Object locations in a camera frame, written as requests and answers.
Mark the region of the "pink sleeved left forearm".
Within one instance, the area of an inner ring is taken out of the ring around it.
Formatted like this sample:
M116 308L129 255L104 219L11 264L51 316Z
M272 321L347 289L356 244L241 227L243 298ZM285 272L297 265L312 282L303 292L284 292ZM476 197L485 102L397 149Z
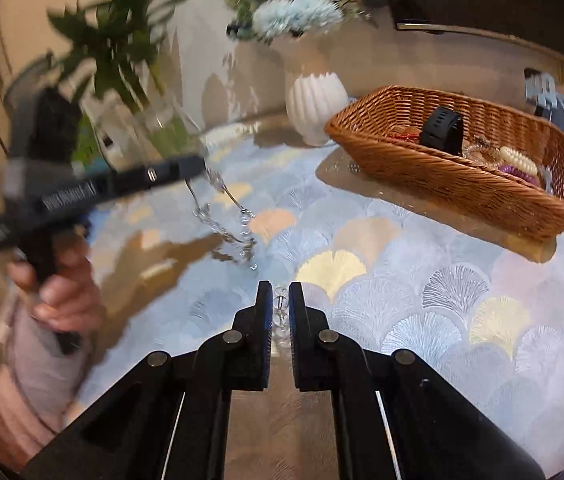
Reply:
M0 466L19 472L65 427L65 415L87 373L93 338L83 336L71 354L55 333L24 308L2 325L0 364Z

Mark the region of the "person's left hand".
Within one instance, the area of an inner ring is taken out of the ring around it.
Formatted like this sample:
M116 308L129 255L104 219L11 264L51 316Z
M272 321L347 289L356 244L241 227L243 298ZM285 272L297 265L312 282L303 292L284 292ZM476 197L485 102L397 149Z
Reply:
M27 299L26 309L43 326L57 333L84 336L96 332L105 316L99 286L93 279L89 246L76 233L63 233L54 240L57 274L42 284L25 261L8 265L9 278L22 292L36 292L38 300Z

